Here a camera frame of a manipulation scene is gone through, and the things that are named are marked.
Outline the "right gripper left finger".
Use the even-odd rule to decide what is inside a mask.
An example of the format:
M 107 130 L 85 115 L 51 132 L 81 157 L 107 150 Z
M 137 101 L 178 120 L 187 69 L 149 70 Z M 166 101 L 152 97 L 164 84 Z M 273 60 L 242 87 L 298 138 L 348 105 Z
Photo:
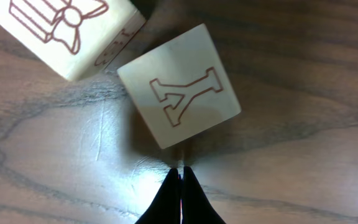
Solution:
M 152 203 L 135 224 L 180 224 L 181 177 L 170 169 Z

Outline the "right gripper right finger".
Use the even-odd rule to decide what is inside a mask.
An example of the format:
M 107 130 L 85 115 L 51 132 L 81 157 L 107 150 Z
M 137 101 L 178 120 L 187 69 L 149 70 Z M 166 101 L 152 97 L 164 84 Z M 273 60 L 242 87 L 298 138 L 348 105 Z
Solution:
M 189 166 L 183 168 L 181 208 L 182 224 L 226 224 L 210 204 Z

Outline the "blue sided wooden block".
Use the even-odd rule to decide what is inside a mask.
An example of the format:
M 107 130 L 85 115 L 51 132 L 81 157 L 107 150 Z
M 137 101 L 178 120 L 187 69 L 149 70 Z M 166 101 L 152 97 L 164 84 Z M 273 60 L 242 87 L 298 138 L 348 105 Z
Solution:
M 132 60 L 117 72 L 162 149 L 241 112 L 205 24 Z

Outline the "gift picture wooden block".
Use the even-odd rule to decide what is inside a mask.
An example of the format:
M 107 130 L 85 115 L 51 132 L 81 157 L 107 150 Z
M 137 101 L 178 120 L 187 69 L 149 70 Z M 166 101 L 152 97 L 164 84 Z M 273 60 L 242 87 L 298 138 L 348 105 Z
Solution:
M 0 25 L 69 81 L 105 69 L 145 22 L 129 0 L 0 0 Z

